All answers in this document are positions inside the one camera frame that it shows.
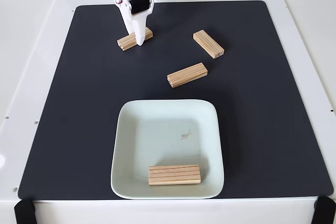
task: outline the black bracket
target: black bracket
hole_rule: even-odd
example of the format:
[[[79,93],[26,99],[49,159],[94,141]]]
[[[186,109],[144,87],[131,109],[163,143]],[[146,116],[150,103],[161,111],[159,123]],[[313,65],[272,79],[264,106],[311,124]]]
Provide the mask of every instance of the black bracket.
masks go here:
[[[37,224],[35,218],[35,206],[30,199],[19,201],[14,207],[17,224]]]
[[[315,212],[311,224],[333,224],[336,204],[328,197],[318,197],[314,204]]]

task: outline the table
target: table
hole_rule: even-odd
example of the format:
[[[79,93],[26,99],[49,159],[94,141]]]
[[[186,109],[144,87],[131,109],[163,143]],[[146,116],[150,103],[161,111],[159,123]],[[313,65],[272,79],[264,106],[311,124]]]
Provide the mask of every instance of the table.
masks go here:
[[[7,83],[6,89],[11,90],[4,96],[9,110],[3,114],[8,119],[4,120],[0,131],[0,155],[5,157],[5,164],[0,168],[0,173],[5,177],[5,180],[0,181],[0,220],[4,220],[4,223],[15,223],[13,206],[18,199],[13,190],[19,185],[73,12],[79,5],[113,3],[113,0],[30,0],[30,4],[23,5],[26,1],[1,0],[0,2],[6,7],[5,10],[8,10],[5,12],[7,22],[2,24],[7,33],[0,33],[1,38],[6,39],[2,47],[5,49],[5,55],[12,57],[0,58],[2,62],[0,80],[4,80],[6,76],[12,80]],[[177,0],[160,0],[160,2],[172,1]],[[332,85],[335,79],[332,77],[335,74],[331,73],[334,59],[330,57],[333,53],[332,42],[335,41],[335,35],[332,33],[335,24],[332,24],[331,18],[332,11],[336,8],[335,1],[313,0],[313,7],[310,7],[311,0],[263,1],[266,2],[275,23],[329,174],[334,182],[336,161],[333,157],[335,148],[333,140],[336,136],[336,118],[331,112],[332,106],[317,73],[323,81],[329,99],[336,104],[333,97],[335,89],[332,89],[335,86]],[[321,10],[330,11],[329,19],[328,13],[324,14],[323,20],[316,19],[317,14],[319,14],[318,17],[321,15],[318,7]],[[25,13],[25,19],[22,19],[22,12]],[[21,131],[15,130],[18,125]],[[41,223],[110,223],[112,220],[127,223],[137,220],[145,223],[149,218],[160,219],[163,223],[172,221],[203,223],[218,222],[218,220],[230,223],[310,223],[314,201],[314,197],[309,197],[141,201],[141,204],[136,200],[58,201],[37,202],[35,205],[36,216]]]

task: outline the dark gray mat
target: dark gray mat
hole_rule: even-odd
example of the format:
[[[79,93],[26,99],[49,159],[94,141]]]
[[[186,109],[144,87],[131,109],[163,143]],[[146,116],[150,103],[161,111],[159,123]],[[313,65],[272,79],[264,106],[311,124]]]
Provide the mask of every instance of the dark gray mat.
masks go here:
[[[121,107],[202,99],[217,110],[225,181],[217,198],[321,196],[333,187],[264,2],[155,4],[154,38],[123,52],[116,6],[76,9],[19,188],[20,198],[120,199],[110,173]],[[212,59],[194,40],[225,48]],[[172,89],[167,74],[208,76]]]

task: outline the square white plate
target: square white plate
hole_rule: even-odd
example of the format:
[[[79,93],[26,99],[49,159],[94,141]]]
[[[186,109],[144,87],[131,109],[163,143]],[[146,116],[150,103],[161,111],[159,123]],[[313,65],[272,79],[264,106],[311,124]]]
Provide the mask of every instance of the square white plate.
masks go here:
[[[127,199],[203,199],[224,184],[215,107],[202,100],[143,100],[119,114],[111,171],[115,194]],[[201,183],[150,186],[149,166],[200,165]]]

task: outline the wood grain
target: wood grain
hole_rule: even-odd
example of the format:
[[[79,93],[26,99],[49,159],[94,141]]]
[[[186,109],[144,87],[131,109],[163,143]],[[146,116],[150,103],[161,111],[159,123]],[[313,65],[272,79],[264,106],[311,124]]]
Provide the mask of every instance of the wood grain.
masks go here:
[[[168,74],[167,79],[172,88],[176,88],[187,82],[204,77],[207,74],[208,70],[205,68],[203,63],[199,63],[191,67],[177,71],[175,73]]]
[[[224,54],[224,49],[204,30],[194,33],[194,40],[214,59]]]
[[[199,184],[199,171],[199,165],[150,166],[148,182],[151,186]]]
[[[148,40],[153,37],[153,32],[150,31],[146,27],[146,37],[145,40]],[[123,50],[126,51],[127,49],[130,49],[131,47],[134,47],[137,45],[137,40],[135,38],[135,33],[131,33],[130,35],[127,35],[126,37],[123,37],[121,39],[117,40],[118,46]]]

